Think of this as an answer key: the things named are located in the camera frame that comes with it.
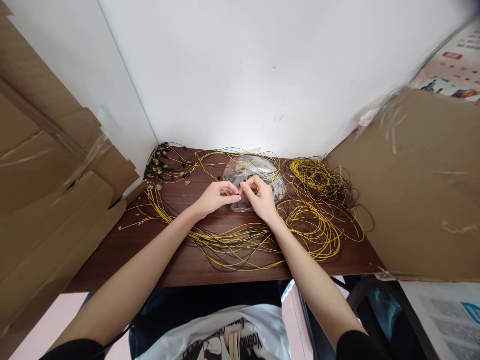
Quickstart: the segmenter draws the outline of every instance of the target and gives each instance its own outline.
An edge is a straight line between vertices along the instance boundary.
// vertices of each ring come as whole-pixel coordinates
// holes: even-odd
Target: floor
[[[40,359],[75,317],[86,296],[86,293],[60,295],[16,352],[10,357],[10,360]],[[290,341],[291,358],[295,360],[313,360],[313,349],[296,285],[293,286],[283,301],[283,318]],[[130,360],[127,335],[113,346],[106,359]]]

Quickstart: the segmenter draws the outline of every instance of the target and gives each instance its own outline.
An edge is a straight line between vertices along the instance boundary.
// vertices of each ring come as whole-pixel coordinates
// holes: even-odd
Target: finger
[[[259,184],[260,183],[263,183],[264,181],[260,178],[260,176],[258,175],[255,175],[251,178],[249,178],[246,183],[249,187],[251,187],[252,189],[256,189],[259,187]]]
[[[224,190],[230,190],[230,192],[235,195],[239,194],[239,190],[237,189],[237,187],[233,185],[230,181],[222,181],[220,182],[220,184]]]
[[[226,189],[220,189],[220,195],[230,196],[230,195],[233,195],[233,193],[232,193],[232,190],[230,190],[229,188],[226,188]]]
[[[242,200],[242,197],[240,195],[223,196],[221,198],[221,202],[223,203],[223,205],[238,203],[240,200]]]
[[[243,192],[248,197],[248,200],[250,200],[250,203],[253,204],[253,202],[255,200],[257,200],[257,197],[254,194],[254,191],[252,190],[252,188],[244,181],[240,183],[240,186],[241,186],[241,189],[243,190]]]

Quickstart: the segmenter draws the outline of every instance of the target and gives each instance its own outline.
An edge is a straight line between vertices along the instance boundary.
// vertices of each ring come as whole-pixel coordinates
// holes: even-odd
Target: wire bundle
[[[148,204],[137,204],[129,209],[138,209],[145,217],[123,229],[139,226],[150,220],[170,224],[176,218],[174,213],[178,212],[162,197],[165,183],[183,181],[200,168],[215,181],[219,181],[219,178],[208,172],[208,168],[223,168],[228,162],[213,160],[212,163],[207,163],[207,159],[223,155],[227,156],[229,162],[234,162],[237,157],[248,155],[262,157],[275,164],[278,171],[272,175],[282,176],[288,190],[286,197],[277,205],[277,211],[315,260],[321,262],[338,255],[343,240],[361,242],[364,239],[364,232],[356,222],[353,209],[355,199],[352,186],[342,177],[342,169],[339,174],[330,172],[322,158],[291,159],[286,160],[282,166],[280,159],[276,156],[269,157],[267,153],[251,154],[225,150],[190,151],[192,156],[186,159],[167,143],[157,147],[150,155],[145,172],[147,177],[156,178],[155,182],[148,182]],[[355,233],[350,235],[335,223],[353,225]],[[214,268],[223,272],[268,270],[285,262],[274,235],[268,226],[260,222],[243,224],[220,234],[196,225],[187,239],[186,245],[197,247]],[[279,254],[280,257],[271,263],[257,263],[254,257],[257,252]]]

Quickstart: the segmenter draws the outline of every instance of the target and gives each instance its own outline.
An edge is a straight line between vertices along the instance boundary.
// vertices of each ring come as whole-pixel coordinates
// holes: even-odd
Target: cardboard box
[[[115,226],[139,177],[8,14],[0,1],[0,360]]]
[[[408,88],[398,99],[328,162],[348,170],[393,277],[480,282],[480,106]]]

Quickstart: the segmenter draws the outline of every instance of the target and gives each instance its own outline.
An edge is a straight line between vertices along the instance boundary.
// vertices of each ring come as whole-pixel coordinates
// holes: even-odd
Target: paper
[[[400,284],[440,359],[480,359],[480,284]]]
[[[480,105],[480,20],[443,46],[411,87]]]

